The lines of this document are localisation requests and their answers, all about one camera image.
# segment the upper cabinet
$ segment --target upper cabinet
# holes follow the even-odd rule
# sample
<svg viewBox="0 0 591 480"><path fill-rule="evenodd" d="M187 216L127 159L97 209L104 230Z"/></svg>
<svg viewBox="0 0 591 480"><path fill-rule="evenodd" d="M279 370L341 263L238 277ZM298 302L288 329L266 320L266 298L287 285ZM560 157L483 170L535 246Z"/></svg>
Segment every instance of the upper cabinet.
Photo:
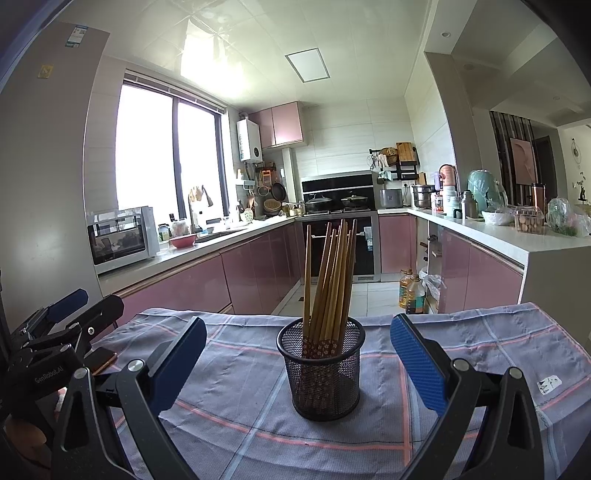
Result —
<svg viewBox="0 0 591 480"><path fill-rule="evenodd" d="M271 148L304 141L297 102L251 113L248 118L259 126L261 147Z"/></svg>

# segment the recessed ceiling light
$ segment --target recessed ceiling light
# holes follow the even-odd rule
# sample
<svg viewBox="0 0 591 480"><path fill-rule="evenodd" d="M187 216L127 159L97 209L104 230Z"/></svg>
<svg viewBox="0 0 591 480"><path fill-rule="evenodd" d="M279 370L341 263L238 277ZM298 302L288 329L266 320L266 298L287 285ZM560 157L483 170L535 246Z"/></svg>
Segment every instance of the recessed ceiling light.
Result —
<svg viewBox="0 0 591 480"><path fill-rule="evenodd" d="M330 78L318 48L290 53L285 58L304 83Z"/></svg>

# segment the white countertop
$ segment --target white countertop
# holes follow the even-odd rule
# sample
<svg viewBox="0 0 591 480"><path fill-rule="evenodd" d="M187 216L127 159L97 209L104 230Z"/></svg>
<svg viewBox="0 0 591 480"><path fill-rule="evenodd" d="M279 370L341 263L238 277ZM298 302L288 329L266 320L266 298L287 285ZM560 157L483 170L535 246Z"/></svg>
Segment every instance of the white countertop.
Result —
<svg viewBox="0 0 591 480"><path fill-rule="evenodd" d="M294 218L276 216L263 221L254 220L249 225L238 223L235 227L242 228L241 230L192 247L177 249L172 246L168 248L168 245L161 245L162 250L154 258L142 260L127 267L117 268L99 275L100 289L102 294L107 296L170 268L229 247L232 244L243 242L253 236L273 230L279 225L288 225L293 222Z"/></svg>
<svg viewBox="0 0 591 480"><path fill-rule="evenodd" d="M486 225L484 222L470 219L454 219L434 213L431 210L415 208L378 210L379 215L393 213L410 213L449 228L522 265L527 265L527 259L532 252L591 247L591 236L579 238L560 235L547 226L544 227L544 235L535 235L533 233L518 232L513 226Z"/></svg>

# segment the toaster oven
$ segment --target toaster oven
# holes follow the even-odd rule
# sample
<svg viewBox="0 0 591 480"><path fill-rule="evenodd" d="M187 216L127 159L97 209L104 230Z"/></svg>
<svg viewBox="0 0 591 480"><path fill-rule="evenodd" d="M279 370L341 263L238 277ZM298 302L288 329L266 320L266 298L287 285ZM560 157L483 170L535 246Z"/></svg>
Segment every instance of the toaster oven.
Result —
<svg viewBox="0 0 591 480"><path fill-rule="evenodd" d="M155 257L160 250L152 207L91 212L86 220L97 274Z"/></svg>

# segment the black wire mesh cup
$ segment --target black wire mesh cup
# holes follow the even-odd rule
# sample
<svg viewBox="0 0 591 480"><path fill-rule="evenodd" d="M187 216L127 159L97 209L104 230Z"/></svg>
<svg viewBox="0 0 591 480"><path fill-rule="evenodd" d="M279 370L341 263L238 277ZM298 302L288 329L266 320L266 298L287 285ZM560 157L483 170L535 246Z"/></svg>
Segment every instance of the black wire mesh cup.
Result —
<svg viewBox="0 0 591 480"><path fill-rule="evenodd" d="M359 403L359 350L364 341L362 325L349 318L342 353L330 358L303 358L302 349L309 346L304 344L302 319L281 329L277 349L285 359L294 408L302 417L336 420L355 409ZM335 346L329 343L324 348L335 352Z"/></svg>

